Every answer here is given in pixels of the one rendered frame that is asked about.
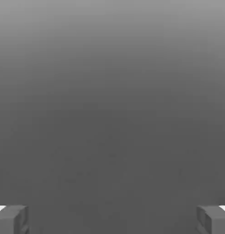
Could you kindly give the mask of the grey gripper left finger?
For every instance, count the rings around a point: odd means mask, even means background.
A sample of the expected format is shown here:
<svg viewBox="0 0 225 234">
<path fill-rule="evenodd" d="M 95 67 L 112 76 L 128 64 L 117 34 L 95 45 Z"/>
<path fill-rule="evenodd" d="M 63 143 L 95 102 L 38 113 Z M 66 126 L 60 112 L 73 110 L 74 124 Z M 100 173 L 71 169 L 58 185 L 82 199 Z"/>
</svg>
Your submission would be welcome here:
<svg viewBox="0 0 225 234">
<path fill-rule="evenodd" d="M 29 206 L 0 205 L 0 234 L 30 234 Z"/>
</svg>

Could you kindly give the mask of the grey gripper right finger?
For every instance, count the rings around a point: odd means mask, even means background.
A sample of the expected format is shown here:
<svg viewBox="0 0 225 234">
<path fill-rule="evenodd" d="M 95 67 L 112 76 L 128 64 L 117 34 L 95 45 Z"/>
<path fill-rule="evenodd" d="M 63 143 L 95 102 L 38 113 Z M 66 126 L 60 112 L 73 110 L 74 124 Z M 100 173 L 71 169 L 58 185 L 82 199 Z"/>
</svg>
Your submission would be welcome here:
<svg viewBox="0 0 225 234">
<path fill-rule="evenodd" d="M 197 206 L 199 234 L 225 234 L 225 205 Z"/>
</svg>

